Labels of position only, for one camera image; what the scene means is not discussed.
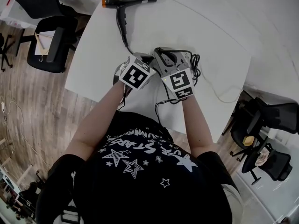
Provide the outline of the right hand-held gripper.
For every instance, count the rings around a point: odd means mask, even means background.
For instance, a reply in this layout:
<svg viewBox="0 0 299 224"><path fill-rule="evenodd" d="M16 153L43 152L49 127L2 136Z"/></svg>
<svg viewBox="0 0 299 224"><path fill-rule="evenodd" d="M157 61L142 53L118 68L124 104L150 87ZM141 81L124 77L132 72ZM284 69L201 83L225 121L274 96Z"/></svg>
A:
<svg viewBox="0 0 299 224"><path fill-rule="evenodd" d="M153 57L163 84L177 100L194 95L191 67L182 52L158 47L154 49Z"/></svg>

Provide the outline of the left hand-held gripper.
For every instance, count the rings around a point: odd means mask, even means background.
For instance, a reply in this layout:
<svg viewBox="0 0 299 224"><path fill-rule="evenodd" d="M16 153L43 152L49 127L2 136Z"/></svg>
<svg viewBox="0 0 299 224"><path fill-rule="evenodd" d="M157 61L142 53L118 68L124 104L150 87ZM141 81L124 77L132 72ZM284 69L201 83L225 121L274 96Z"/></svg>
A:
<svg viewBox="0 0 299 224"><path fill-rule="evenodd" d="M154 57L144 53L129 55L118 68L119 80L133 90L142 89L156 74L153 69Z"/></svg>

